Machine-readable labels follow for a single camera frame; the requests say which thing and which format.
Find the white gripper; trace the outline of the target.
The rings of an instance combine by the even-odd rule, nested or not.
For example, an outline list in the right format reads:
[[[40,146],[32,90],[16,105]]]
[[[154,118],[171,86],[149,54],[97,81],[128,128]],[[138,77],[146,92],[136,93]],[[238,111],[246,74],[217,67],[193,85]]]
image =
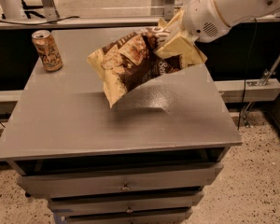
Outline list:
[[[210,43],[231,29],[215,0],[190,0],[170,21],[159,19],[158,26],[162,28],[163,44],[155,49],[155,54],[162,59],[177,56],[181,68],[206,62],[207,57],[195,45],[197,37],[199,42]]]

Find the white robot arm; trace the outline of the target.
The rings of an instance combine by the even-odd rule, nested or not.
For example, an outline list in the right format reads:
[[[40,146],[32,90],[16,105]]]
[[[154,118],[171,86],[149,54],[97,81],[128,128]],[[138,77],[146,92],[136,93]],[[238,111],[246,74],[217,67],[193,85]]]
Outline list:
[[[280,0],[189,0],[170,20],[160,20],[159,26],[171,32],[171,36],[182,35],[185,42],[199,42],[203,53],[198,57],[203,63],[236,63],[243,52],[246,35],[237,39],[224,38],[232,27],[243,21],[256,20],[280,12]]]

